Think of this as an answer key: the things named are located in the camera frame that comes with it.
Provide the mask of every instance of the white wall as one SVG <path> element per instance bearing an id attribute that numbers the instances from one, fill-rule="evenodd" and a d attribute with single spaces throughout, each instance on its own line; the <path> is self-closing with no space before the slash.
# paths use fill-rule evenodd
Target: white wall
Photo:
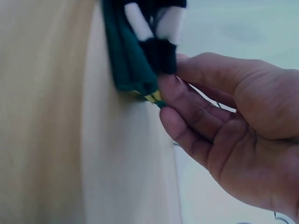
<path id="1" fill-rule="evenodd" d="M 189 0 L 179 51 L 256 58 L 299 69 L 298 23 L 296 0 Z M 175 150 L 184 224 L 280 223 L 272 212 L 233 199 L 181 148 Z"/>

